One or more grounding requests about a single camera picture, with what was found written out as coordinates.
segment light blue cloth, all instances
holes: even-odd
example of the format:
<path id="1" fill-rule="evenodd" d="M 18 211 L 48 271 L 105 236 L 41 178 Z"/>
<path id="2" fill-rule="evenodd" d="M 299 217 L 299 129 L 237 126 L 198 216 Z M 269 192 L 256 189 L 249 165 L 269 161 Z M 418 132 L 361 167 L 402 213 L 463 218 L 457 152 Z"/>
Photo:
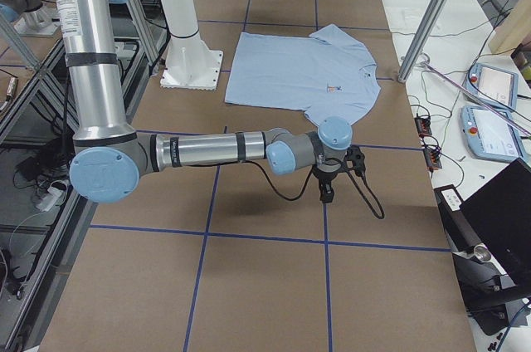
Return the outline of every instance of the light blue cloth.
<path id="1" fill-rule="evenodd" d="M 364 44 L 333 24 L 308 38 L 243 32 L 225 102 L 303 110 L 316 125 L 331 115 L 353 124 L 376 102 L 375 73 Z"/>

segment black monitor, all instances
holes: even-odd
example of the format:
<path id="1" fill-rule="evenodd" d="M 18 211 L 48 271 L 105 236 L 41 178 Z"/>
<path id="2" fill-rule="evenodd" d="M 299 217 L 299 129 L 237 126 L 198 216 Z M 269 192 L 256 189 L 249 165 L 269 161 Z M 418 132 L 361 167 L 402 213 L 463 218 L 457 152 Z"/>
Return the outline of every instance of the black monitor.
<path id="1" fill-rule="evenodd" d="M 531 282 L 531 168 L 516 159 L 460 209 L 514 283 Z"/>

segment white paper label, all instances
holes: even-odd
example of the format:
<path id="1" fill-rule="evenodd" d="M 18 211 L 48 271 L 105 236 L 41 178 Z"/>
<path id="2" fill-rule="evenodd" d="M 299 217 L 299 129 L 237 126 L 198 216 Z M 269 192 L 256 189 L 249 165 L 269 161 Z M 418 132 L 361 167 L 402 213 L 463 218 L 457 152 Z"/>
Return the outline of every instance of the white paper label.
<path id="1" fill-rule="evenodd" d="M 459 199 L 459 196 L 455 193 L 455 190 L 453 188 L 443 190 L 441 194 L 442 194 L 442 197 L 445 198 L 446 203 L 448 204 L 448 206 L 450 207 L 452 211 L 459 211 L 461 200 Z"/>
<path id="2" fill-rule="evenodd" d="M 59 18 L 61 19 L 63 37 L 77 37 L 83 35 L 77 0 L 58 0 L 57 11 L 59 12 Z"/>

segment white and blue device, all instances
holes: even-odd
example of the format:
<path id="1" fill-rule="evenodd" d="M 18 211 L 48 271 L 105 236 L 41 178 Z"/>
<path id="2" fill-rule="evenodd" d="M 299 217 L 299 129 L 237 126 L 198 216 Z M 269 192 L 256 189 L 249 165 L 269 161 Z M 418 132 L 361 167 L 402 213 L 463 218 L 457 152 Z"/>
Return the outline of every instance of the white and blue device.
<path id="1" fill-rule="evenodd" d="M 508 110 L 496 109 L 496 111 L 512 120 Z M 505 163 L 510 163 L 518 157 L 523 160 L 528 159 L 520 133 L 484 107 L 476 105 L 463 107 L 461 124 L 468 147 L 478 159 Z"/>
<path id="2" fill-rule="evenodd" d="M 516 108 L 518 75 L 513 72 L 476 63 L 470 68 L 465 86 L 487 105 Z"/>

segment logo on cloth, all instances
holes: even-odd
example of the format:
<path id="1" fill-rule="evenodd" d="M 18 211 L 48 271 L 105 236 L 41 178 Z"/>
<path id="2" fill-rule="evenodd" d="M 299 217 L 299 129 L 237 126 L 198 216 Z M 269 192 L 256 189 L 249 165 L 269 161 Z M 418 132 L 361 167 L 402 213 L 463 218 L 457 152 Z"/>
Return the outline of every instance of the logo on cloth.
<path id="1" fill-rule="evenodd" d="M 338 90 L 341 90 L 341 86 L 331 86 L 329 84 L 326 84 L 326 91 L 328 93 L 337 92 Z"/>

